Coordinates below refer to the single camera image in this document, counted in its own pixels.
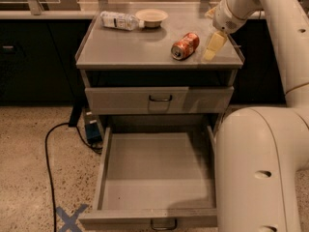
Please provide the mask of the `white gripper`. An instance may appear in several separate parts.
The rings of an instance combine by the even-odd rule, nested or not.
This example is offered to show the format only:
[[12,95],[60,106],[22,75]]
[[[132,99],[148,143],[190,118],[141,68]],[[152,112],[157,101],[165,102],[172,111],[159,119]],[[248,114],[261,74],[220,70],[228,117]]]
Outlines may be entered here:
[[210,61],[227,42],[226,34],[233,34],[242,27],[254,11],[254,0],[221,0],[216,7],[205,13],[213,18],[212,25],[220,30],[214,32],[208,40],[203,58]]

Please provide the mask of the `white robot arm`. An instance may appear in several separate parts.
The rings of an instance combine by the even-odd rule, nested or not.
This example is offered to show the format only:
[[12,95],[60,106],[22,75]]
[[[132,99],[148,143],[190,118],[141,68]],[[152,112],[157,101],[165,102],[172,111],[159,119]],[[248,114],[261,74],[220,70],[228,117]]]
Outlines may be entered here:
[[214,28],[232,34],[264,11],[284,107],[231,113],[215,137],[218,232],[301,232],[295,174],[309,162],[309,19],[297,0],[221,0]]

